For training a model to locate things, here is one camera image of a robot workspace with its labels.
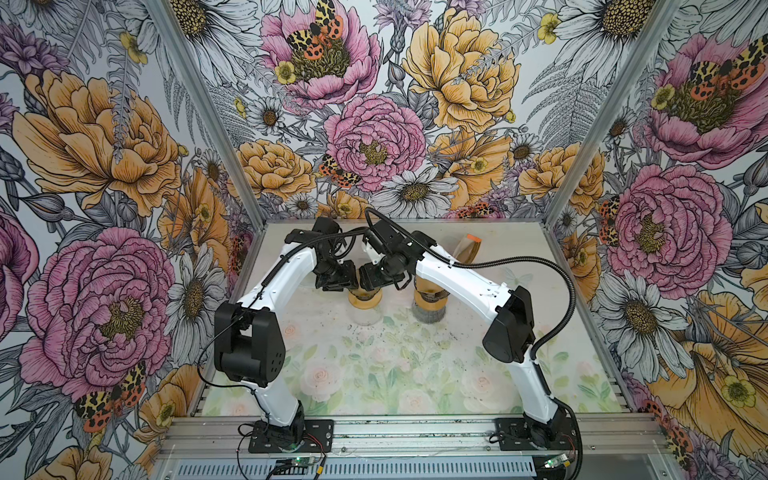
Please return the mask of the clear glass flask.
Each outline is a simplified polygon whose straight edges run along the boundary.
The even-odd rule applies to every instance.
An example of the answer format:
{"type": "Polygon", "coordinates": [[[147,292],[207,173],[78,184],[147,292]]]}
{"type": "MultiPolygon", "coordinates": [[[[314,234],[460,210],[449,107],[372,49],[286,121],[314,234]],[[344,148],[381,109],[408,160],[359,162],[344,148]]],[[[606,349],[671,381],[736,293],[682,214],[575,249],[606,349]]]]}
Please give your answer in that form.
{"type": "Polygon", "coordinates": [[[351,320],[354,324],[361,327],[370,327],[381,322],[384,314],[378,307],[371,309],[357,309],[351,310],[351,320]]]}

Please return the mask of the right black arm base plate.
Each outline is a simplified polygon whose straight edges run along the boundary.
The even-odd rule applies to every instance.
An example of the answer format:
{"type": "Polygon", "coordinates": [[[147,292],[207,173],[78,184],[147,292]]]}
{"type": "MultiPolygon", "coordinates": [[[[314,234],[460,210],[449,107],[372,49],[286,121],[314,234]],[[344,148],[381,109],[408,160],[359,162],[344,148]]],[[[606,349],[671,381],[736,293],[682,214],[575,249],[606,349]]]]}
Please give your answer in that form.
{"type": "Polygon", "coordinates": [[[494,421],[495,430],[488,437],[501,451],[566,451],[580,446],[569,418],[541,423],[527,417],[502,417],[494,421]]]}

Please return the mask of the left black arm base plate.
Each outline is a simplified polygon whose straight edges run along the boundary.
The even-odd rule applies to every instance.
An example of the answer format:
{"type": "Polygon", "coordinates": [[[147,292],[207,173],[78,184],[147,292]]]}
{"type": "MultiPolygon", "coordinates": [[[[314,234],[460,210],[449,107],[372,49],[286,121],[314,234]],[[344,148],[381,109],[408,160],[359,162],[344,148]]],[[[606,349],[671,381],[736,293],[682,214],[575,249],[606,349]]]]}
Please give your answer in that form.
{"type": "Polygon", "coordinates": [[[330,453],[335,422],[309,419],[278,427],[264,421],[254,425],[249,434],[248,452],[252,454],[330,453]]]}

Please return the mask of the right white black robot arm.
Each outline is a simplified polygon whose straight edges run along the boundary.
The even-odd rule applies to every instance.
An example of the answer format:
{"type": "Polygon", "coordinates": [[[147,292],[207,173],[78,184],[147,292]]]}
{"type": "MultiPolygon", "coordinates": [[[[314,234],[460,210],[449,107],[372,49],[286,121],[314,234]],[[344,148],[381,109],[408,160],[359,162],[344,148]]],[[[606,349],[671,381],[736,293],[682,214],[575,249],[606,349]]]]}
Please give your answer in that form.
{"type": "Polygon", "coordinates": [[[384,288],[405,278],[422,279],[462,301],[489,323],[482,345],[489,356],[509,366],[523,402],[526,438],[539,448],[549,448],[567,434],[567,409],[558,404],[537,360],[538,350],[567,326],[575,311],[575,285],[563,268],[535,256],[462,263],[431,237],[420,231],[411,233],[387,219],[368,227],[363,245],[370,258],[359,268],[363,289],[384,288]],[[563,318],[540,339],[534,334],[531,293],[523,287],[498,284],[477,272],[514,263],[546,266],[566,285],[568,305],[563,318]]]}

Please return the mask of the brown coffee filter stack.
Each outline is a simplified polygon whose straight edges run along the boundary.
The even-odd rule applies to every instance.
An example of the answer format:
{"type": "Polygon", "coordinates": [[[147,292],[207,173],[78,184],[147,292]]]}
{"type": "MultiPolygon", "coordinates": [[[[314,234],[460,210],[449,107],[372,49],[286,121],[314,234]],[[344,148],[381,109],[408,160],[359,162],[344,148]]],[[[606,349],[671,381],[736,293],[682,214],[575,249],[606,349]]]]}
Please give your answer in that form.
{"type": "Polygon", "coordinates": [[[453,257],[459,263],[471,264],[477,257],[481,245],[481,238],[472,234],[467,234],[454,249],[453,257]]]}

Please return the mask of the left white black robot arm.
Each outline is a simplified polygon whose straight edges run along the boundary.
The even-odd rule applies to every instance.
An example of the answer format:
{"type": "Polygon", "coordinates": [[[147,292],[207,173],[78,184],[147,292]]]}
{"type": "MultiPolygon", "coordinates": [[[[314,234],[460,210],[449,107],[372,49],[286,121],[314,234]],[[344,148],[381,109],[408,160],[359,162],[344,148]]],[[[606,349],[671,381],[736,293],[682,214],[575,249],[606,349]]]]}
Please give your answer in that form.
{"type": "Polygon", "coordinates": [[[251,453],[322,452],[305,425],[304,407],[281,377],[287,359],[279,316],[308,275],[315,287],[341,292],[358,286],[354,262],[346,256],[364,227],[344,232],[331,219],[320,218],[310,230],[294,229],[260,283],[234,303],[215,312],[213,363],[229,388],[248,391],[262,418],[251,433],[251,453]]]}

